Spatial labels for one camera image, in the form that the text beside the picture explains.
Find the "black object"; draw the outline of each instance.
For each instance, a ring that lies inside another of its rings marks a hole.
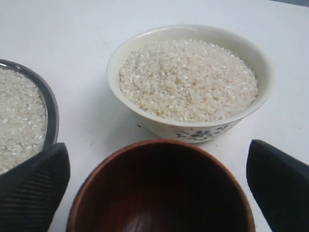
[[[309,166],[252,140],[247,181],[273,232],[309,231]]]
[[[47,118],[48,118],[43,149],[46,149],[50,145],[54,144],[57,141],[58,137],[59,112],[54,93],[52,92],[49,85],[36,72],[27,68],[26,66],[15,63],[13,61],[0,59],[0,67],[4,69],[13,70],[17,73],[24,75],[38,87],[41,94],[41,98],[47,111]]]
[[[62,143],[0,175],[0,232],[46,232],[69,179]]]

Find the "ceramic bowl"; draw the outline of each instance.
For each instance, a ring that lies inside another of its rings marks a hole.
[[[149,140],[106,158],[86,179],[67,232],[254,232],[247,198],[212,155]]]
[[[119,71],[131,51],[143,45],[169,39],[199,39],[217,44],[239,55],[254,70],[258,81],[259,92],[256,100],[244,111],[212,122],[177,122],[153,116],[131,103],[121,92]],[[260,108],[270,96],[274,75],[270,62],[265,54],[247,39],[225,29],[204,25],[174,25],[152,29],[138,34],[120,45],[111,56],[107,66],[107,78],[114,95],[136,116],[137,123],[154,134],[168,139],[189,143],[212,140],[236,125],[244,117]]]

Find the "white bowl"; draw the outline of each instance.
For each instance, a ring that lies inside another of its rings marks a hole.
[[[198,39],[217,44],[231,50],[246,61],[254,70],[258,82],[256,100],[244,111],[231,117],[211,122],[178,122],[153,116],[131,103],[121,92],[119,71],[133,50],[157,41],[169,39]],[[247,39],[230,31],[204,25],[174,25],[160,27],[138,34],[120,45],[107,65],[107,78],[114,95],[136,116],[137,122],[154,134],[168,139],[189,143],[212,140],[222,132],[232,128],[244,117],[260,108],[269,98],[274,75],[265,54]]]

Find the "brown bowl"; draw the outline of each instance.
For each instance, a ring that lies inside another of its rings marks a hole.
[[[127,146],[79,190],[67,232],[254,232],[232,174],[212,155],[172,140]]]

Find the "dark bowl rim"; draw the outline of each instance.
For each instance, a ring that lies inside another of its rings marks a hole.
[[[47,111],[47,129],[42,150],[56,143],[59,132],[59,110],[55,95],[50,86],[36,72],[19,63],[0,59],[0,68],[7,68],[23,74],[38,87]]]
[[[76,217],[78,213],[78,209],[81,204],[81,200],[87,191],[89,185],[93,181],[93,179],[96,177],[96,175],[101,172],[101,170],[113,159],[116,157],[120,156],[123,154],[125,151],[134,149],[136,147],[144,146],[144,145],[149,145],[149,144],[170,144],[170,145],[179,145],[179,146],[184,146],[186,148],[189,148],[193,151],[196,151],[207,158],[209,158],[215,165],[218,165],[219,168],[225,172],[225,174],[228,176],[230,179],[231,183],[237,188],[237,191],[241,197],[242,203],[245,206],[246,210],[246,215],[247,215],[247,223],[248,223],[248,232],[255,232],[255,223],[254,223],[254,218],[253,218],[253,213],[250,207],[250,203],[246,197],[246,194],[244,193],[243,189],[241,188],[240,184],[236,180],[236,178],[233,176],[233,174],[218,160],[216,159],[213,155],[208,153],[207,151],[196,147],[192,144],[189,143],[184,143],[180,141],[175,141],[175,140],[170,140],[170,139],[151,139],[151,140],[145,140],[145,141],[140,141],[128,146],[125,146],[121,148],[120,150],[112,153],[109,155],[103,162],[101,162],[87,177],[87,179],[83,182],[82,186],[79,188],[74,200],[73,204],[71,206],[70,212],[69,212],[69,217],[68,217],[68,222],[67,222],[67,227],[66,227],[66,232],[75,232],[75,225],[76,225]]]

